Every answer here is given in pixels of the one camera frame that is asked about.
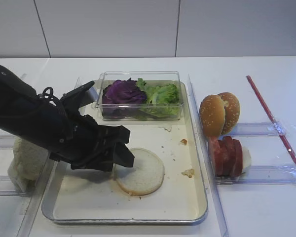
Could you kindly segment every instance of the metal tray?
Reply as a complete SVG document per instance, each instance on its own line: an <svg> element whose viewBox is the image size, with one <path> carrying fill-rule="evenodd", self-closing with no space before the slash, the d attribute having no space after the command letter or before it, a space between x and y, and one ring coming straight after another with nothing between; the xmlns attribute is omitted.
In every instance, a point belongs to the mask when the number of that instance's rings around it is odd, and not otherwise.
<svg viewBox="0 0 296 237"><path fill-rule="evenodd" d="M147 196L124 193L110 173L71 170L66 163L56 164L41 204L43 215L63 225L193 225L201 223L208 202L199 163L185 85L181 83L184 109L180 120L119 121L131 130L129 148L141 147L157 154L164 162L163 185ZM85 114L99 124L100 111L90 105ZM187 145L180 143L187 140ZM193 168L192 178L181 172Z"/></svg>

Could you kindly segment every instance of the plastic container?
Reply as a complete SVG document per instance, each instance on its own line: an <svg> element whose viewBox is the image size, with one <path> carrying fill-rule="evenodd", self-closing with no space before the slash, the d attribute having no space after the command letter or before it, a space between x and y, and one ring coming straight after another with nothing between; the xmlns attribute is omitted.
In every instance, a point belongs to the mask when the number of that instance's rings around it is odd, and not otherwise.
<svg viewBox="0 0 296 237"><path fill-rule="evenodd" d="M116 80L142 78L147 85L174 84L178 88L177 104L103 104L103 90ZM105 72L99 78L99 98L95 107L100 108L103 120L179 120L182 116L183 98L178 72Z"/></svg>

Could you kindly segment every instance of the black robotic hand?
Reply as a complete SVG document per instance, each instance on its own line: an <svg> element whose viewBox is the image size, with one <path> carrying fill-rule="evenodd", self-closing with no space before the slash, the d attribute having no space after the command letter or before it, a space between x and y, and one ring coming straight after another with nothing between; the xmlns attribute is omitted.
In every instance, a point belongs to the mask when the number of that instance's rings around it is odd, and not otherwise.
<svg viewBox="0 0 296 237"><path fill-rule="evenodd" d="M93 102L93 85L91 81L59 100L51 87L37 95L0 65L0 129L50 150L51 159L70 163L71 169L111 171L114 163L133 167L134 156L125 146L130 131L98 125L78 111Z"/></svg>

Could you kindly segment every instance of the bread crumb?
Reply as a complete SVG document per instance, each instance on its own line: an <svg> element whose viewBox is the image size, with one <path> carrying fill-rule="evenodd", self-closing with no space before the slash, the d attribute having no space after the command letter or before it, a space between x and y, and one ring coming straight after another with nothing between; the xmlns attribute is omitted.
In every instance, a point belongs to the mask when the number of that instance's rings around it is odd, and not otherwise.
<svg viewBox="0 0 296 237"><path fill-rule="evenodd" d="M183 172L181 172L182 175L186 175L188 176L189 178L192 178L193 175L194 175L194 169L187 169Z"/></svg>
<svg viewBox="0 0 296 237"><path fill-rule="evenodd" d="M180 141L180 143L182 143L183 145L187 145L187 140L186 139L182 139L181 141Z"/></svg>

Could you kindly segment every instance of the red stick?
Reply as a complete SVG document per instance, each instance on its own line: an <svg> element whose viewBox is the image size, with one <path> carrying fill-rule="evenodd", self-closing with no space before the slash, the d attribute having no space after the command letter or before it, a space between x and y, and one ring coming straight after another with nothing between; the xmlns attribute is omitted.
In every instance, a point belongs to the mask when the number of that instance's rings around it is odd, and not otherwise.
<svg viewBox="0 0 296 237"><path fill-rule="evenodd" d="M271 122L276 122L276 120L275 120L273 114L271 113L271 110L270 110L270 109L268 108L268 106L266 105L266 102L263 100L263 98L262 98L262 96L261 96L259 90L257 89L256 85L254 84L253 80L251 79L250 76L246 76L246 77L247 77L247 79L248 79L248 82L249 82L250 86L252 87L253 91L255 92L255 94L256 94L258 100L260 101L262 107L264 108L264 110L265 110L267 116L269 117L269 119L271 120ZM287 140L287 138L286 138L285 135L279 133L278 130L277 130L277 132L278 132L278 135L280 136L280 138L281 138L281 140L282 140L282 142L283 142L283 144L284 144L284 146L285 146L287 152L290 154L290 156L291 156L293 162L294 162L295 165L296 165L296 154L295 154L295 152L294 152L292 146L291 146L290 143L288 142L288 140Z"/></svg>

